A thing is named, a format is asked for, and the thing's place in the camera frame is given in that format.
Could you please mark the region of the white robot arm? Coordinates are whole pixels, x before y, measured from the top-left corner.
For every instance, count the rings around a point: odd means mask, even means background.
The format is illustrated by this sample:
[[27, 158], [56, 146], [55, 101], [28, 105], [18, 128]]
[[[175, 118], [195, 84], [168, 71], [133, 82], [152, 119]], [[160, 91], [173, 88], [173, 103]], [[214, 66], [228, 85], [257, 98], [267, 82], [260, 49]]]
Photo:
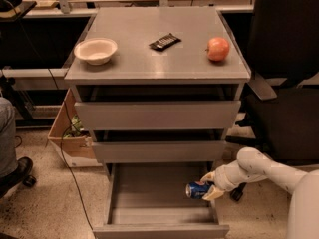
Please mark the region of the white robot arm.
[[306, 172], [278, 163], [253, 147], [242, 148], [236, 160], [218, 167], [201, 178], [213, 186], [204, 200], [220, 197], [240, 183], [269, 179], [289, 192], [286, 239], [319, 239], [319, 170]]

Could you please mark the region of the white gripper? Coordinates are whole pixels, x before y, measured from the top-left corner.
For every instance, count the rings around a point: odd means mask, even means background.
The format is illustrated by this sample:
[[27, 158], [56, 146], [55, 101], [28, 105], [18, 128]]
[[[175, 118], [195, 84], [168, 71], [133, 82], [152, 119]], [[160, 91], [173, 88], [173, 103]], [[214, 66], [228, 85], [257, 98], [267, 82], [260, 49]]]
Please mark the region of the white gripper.
[[247, 172], [242, 169], [237, 161], [229, 164], [224, 164], [218, 167], [215, 171], [204, 175], [201, 182], [213, 182], [208, 191], [202, 196], [205, 201], [212, 201], [224, 194], [224, 191], [231, 191], [237, 188], [240, 183], [247, 179]]

